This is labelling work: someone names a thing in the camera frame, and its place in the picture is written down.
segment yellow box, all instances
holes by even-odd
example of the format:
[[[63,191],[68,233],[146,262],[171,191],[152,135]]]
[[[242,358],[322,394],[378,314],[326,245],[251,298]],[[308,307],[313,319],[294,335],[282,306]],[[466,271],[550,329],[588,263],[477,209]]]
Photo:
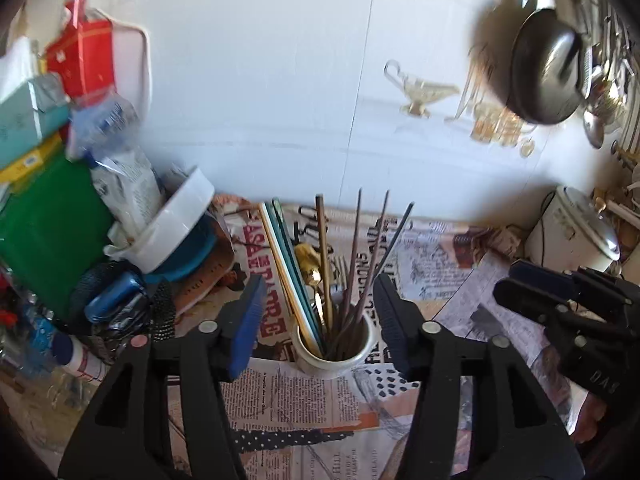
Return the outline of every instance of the yellow box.
[[[34,148],[25,156],[9,164],[4,170],[0,170],[0,184],[16,182],[36,170],[62,146],[60,134],[53,134],[37,148]]]

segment teal box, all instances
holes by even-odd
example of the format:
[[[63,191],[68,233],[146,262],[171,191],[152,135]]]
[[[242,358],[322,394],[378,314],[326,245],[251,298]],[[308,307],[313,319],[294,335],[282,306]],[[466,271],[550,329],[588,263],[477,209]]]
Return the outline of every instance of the teal box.
[[[35,77],[0,104],[0,170],[39,146],[69,120],[69,98],[56,73]]]

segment red bag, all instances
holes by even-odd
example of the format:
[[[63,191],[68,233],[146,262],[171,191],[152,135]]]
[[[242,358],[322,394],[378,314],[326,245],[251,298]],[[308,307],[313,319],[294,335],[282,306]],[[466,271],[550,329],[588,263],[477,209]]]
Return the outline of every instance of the red bag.
[[[98,102],[115,86],[113,25],[110,20],[88,20],[86,0],[65,0],[68,23],[60,37],[45,49],[47,70],[62,78],[69,97]],[[85,105],[94,102],[84,101]]]

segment pot lid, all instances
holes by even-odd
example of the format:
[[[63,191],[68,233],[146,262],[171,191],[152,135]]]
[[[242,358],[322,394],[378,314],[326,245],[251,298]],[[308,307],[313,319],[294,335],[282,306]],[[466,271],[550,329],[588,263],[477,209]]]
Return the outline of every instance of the pot lid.
[[[583,192],[573,187],[560,186],[558,198],[593,243],[614,262],[620,259],[618,235],[613,225]]]

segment wall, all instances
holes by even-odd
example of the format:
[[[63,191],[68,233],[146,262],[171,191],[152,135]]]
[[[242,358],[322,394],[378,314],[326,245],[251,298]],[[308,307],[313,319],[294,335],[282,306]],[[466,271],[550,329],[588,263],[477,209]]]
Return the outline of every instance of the wall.
[[[41,44],[56,34],[60,1],[28,0]],[[616,177],[612,139],[593,150],[574,116],[536,129],[533,155],[521,158],[471,140],[469,119],[445,122],[458,96],[429,106],[428,120],[400,113],[406,99],[383,76],[393,58],[462,88],[479,23],[509,1],[90,3],[151,34],[154,100],[141,142],[160,170],[197,164],[218,190],[305,203],[323,192],[348,208],[362,186],[369,210],[391,188],[395,212],[415,200],[423,216],[531,225],[555,184],[590,191]],[[498,61],[505,73],[508,57]]]

